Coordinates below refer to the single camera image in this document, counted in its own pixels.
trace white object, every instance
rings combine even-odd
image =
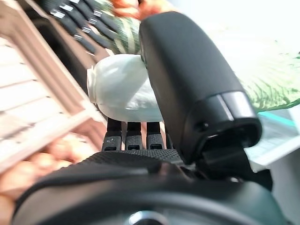
[[[90,101],[107,117],[125,122],[163,120],[140,55],[104,58],[88,70],[87,79]]]

